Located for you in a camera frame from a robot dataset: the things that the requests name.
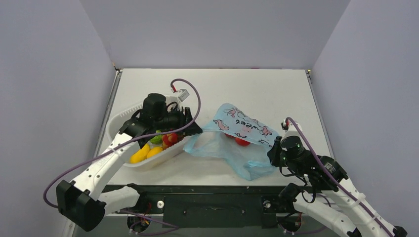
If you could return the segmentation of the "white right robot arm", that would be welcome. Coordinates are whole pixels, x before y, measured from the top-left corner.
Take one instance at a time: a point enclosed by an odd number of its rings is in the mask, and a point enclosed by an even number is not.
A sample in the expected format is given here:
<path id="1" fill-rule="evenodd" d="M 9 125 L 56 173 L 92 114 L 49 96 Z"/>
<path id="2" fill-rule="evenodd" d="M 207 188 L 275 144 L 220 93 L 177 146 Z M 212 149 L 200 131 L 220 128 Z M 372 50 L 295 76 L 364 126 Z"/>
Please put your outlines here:
<path id="1" fill-rule="evenodd" d="M 315 154 L 303 142 L 299 135 L 278 136 L 267 156 L 272 165 L 287 168 L 290 176 L 302 179 L 312 188 L 314 196 L 326 196 L 340 211 L 320 203 L 316 197 L 307 200 L 295 184 L 288 184 L 279 195 L 283 210 L 307 214 L 341 237 L 407 236 L 403 227 L 389 223 L 372 208 L 336 160 Z"/>

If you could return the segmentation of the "red fake apple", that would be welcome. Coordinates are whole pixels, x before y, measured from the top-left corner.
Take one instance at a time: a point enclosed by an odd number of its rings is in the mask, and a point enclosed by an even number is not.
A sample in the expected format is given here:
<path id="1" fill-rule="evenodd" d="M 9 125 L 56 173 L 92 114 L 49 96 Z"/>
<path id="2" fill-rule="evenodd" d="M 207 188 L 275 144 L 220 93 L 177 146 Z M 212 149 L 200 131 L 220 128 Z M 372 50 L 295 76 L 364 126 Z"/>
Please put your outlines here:
<path id="1" fill-rule="evenodd" d="M 224 134 L 224 135 L 225 135 L 227 138 L 233 139 L 233 140 L 236 142 L 236 144 L 237 144 L 237 145 L 239 145 L 239 146 L 242 146 L 242 147 L 247 147 L 248 145 L 250 145 L 250 142 L 245 141 L 245 140 L 243 140 L 243 139 L 240 139 L 240 138 L 234 137 L 234 136 L 229 135 L 229 134 Z"/>

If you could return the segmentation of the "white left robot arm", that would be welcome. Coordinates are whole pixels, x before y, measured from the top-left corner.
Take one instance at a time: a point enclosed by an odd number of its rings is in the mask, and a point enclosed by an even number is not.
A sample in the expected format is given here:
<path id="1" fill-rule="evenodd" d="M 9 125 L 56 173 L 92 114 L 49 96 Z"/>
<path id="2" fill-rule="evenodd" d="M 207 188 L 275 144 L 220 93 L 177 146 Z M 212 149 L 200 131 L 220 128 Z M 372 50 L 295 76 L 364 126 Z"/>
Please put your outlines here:
<path id="1" fill-rule="evenodd" d="M 106 150 L 92 159 L 92 163 L 70 182 L 62 180 L 55 188 L 59 213 L 86 232 L 95 229 L 109 213 L 130 207 L 142 212 L 147 198 L 131 187 L 102 193 L 111 178 L 128 162 L 124 154 L 137 143 L 140 147 L 158 135 L 179 134 L 184 137 L 202 133 L 197 125 L 197 114 L 182 107 L 183 98 L 177 97 L 170 108 L 167 96 L 148 94 L 136 111 L 114 136 Z"/>

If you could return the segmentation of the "light blue printed plastic bag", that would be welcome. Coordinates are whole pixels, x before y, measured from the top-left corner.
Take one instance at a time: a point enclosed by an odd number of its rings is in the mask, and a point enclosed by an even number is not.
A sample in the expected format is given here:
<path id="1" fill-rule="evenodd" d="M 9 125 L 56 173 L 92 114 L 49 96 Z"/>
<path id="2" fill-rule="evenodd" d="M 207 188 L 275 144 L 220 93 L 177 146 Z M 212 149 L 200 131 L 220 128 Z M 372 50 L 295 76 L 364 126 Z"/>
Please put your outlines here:
<path id="1" fill-rule="evenodd" d="M 202 130 L 186 142 L 185 152 L 195 157 L 222 158 L 248 181 L 274 172 L 267 152 L 278 132 L 236 106 L 222 104 Z"/>

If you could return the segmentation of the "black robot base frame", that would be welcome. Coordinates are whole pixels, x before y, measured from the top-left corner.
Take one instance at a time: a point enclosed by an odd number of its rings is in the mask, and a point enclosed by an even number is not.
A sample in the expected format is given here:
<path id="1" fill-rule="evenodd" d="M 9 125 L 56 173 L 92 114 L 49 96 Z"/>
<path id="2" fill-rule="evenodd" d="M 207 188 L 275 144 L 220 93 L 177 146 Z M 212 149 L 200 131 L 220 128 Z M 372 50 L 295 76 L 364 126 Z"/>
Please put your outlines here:
<path id="1" fill-rule="evenodd" d="M 274 228 L 278 214 L 295 213 L 291 196 L 312 190 L 293 186 L 152 186 L 127 184 L 139 194 L 128 211 L 161 214 L 181 228 Z"/>

